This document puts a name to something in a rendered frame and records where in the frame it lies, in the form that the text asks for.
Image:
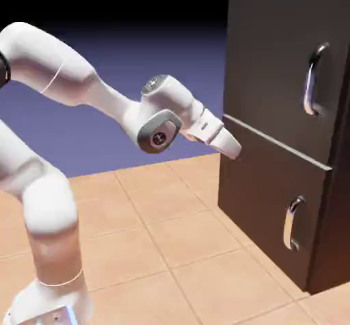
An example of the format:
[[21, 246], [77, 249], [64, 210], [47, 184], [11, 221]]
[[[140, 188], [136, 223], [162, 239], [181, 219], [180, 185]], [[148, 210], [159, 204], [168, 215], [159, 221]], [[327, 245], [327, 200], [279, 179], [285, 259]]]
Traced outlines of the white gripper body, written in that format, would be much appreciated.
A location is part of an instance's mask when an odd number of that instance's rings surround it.
[[236, 159], [241, 153], [241, 144], [225, 127], [222, 127], [207, 145], [230, 159]]

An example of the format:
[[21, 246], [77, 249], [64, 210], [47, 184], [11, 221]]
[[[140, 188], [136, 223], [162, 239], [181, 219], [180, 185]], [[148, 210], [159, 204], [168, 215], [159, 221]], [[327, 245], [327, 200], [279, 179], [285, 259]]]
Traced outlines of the small dark cabinet door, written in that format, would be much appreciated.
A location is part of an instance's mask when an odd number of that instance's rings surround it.
[[[314, 165], [227, 117], [224, 123], [241, 142], [242, 151], [236, 160], [221, 158], [219, 207], [303, 291], [329, 289], [330, 277], [319, 269], [315, 252], [331, 169]], [[299, 250], [291, 251], [283, 242], [284, 219], [286, 208], [299, 195], [305, 199], [293, 222]]]

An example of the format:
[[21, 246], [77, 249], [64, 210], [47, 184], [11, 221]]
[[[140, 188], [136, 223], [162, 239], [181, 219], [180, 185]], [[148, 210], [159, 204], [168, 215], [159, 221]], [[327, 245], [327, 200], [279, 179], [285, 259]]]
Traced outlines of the large dark cabinet door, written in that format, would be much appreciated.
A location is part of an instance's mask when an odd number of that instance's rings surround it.
[[[303, 108], [308, 62], [317, 65], [313, 103]], [[330, 165], [350, 94], [350, 0], [229, 0], [224, 113]]]

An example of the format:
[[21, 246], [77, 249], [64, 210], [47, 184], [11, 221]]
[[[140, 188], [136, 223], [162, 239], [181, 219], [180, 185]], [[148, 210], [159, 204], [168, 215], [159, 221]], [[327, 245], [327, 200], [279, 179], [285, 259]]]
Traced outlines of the dark wood cabinet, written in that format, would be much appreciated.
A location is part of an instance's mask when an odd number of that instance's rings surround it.
[[317, 162], [234, 117], [223, 115], [223, 120], [227, 117], [312, 164], [331, 169], [322, 198], [315, 252], [319, 269], [330, 277], [330, 288], [350, 281], [350, 94], [346, 102], [335, 134], [335, 151], [330, 165]]

